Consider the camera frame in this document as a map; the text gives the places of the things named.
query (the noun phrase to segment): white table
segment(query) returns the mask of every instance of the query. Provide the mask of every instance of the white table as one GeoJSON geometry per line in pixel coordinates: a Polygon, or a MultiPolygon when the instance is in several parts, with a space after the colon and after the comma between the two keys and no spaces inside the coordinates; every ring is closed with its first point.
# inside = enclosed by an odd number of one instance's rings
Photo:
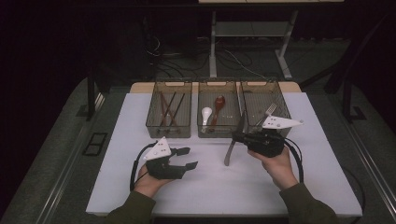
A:
{"type": "MultiPolygon", "coordinates": [[[[304,125],[291,129],[288,138],[301,148],[304,182],[313,196],[339,217],[361,216],[361,207],[335,158],[305,93],[284,93],[291,116],[304,125]]],[[[139,151],[156,139],[145,126],[150,93],[126,95],[87,213],[105,216],[121,206],[129,194],[130,175],[139,151]]],[[[171,164],[198,161],[195,170],[163,187],[155,197],[154,216],[172,217],[283,217],[287,209],[278,189],[261,163],[236,143],[230,166],[223,160],[230,139],[200,139],[196,125],[197,94],[192,95],[191,138],[168,139],[170,147],[190,147],[188,155],[171,164]]],[[[298,176],[296,164],[293,170],[298,176]]]]}

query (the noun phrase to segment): metal fork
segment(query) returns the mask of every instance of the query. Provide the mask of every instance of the metal fork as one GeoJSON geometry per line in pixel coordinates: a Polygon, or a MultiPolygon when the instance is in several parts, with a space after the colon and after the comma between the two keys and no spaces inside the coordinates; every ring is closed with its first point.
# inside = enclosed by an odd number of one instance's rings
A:
{"type": "Polygon", "coordinates": [[[265,120],[274,113],[276,109],[276,104],[272,103],[270,107],[265,111],[264,116],[256,123],[256,126],[262,126],[265,120]]]}

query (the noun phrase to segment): sleeve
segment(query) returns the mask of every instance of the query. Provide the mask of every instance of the sleeve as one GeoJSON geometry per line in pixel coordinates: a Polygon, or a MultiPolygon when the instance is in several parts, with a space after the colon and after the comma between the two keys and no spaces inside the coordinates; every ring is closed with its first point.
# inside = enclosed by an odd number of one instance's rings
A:
{"type": "Polygon", "coordinates": [[[305,184],[297,184],[279,192],[289,212],[289,224],[339,223],[334,211],[316,200],[305,184]]]}
{"type": "Polygon", "coordinates": [[[155,201],[151,198],[131,191],[125,204],[113,211],[106,217],[106,224],[149,224],[155,201]]]}

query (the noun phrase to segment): person's right hand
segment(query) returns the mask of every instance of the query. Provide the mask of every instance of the person's right hand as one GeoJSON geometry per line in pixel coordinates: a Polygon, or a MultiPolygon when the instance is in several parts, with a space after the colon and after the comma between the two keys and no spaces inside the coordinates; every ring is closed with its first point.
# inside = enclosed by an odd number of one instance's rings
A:
{"type": "Polygon", "coordinates": [[[262,161],[262,167],[264,167],[268,174],[273,178],[274,183],[281,190],[288,189],[298,184],[291,168],[288,147],[284,147],[282,153],[273,158],[264,157],[262,154],[252,150],[249,150],[247,153],[262,161]]]}

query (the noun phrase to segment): dark background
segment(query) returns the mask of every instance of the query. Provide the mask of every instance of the dark background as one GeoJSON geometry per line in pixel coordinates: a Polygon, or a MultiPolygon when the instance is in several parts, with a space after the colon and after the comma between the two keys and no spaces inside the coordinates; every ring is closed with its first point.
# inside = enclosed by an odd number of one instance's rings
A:
{"type": "MultiPolygon", "coordinates": [[[[342,78],[349,75],[345,74],[345,64],[365,35],[384,15],[392,12],[391,2],[346,0],[336,8],[302,8],[292,36],[295,41],[302,38],[318,41],[323,38],[350,39],[351,45],[343,58],[344,66],[337,71],[342,78]]],[[[160,36],[168,44],[186,51],[193,50],[191,46],[197,36],[210,35],[210,11],[147,13],[123,10],[116,13],[88,7],[76,9],[74,4],[72,1],[56,4],[50,1],[0,2],[3,114],[0,216],[7,209],[68,96],[90,69],[100,91],[108,91],[111,85],[151,80],[151,59],[145,52],[145,47],[150,47],[151,35],[160,36]]],[[[232,19],[276,19],[287,17],[287,13],[285,9],[285,14],[267,13],[263,16],[258,12],[236,10],[232,19]]],[[[224,20],[229,20],[229,15],[230,12],[219,14],[224,20]]],[[[365,92],[394,132],[395,24],[395,16],[390,13],[351,71],[354,83],[365,92]]]]}

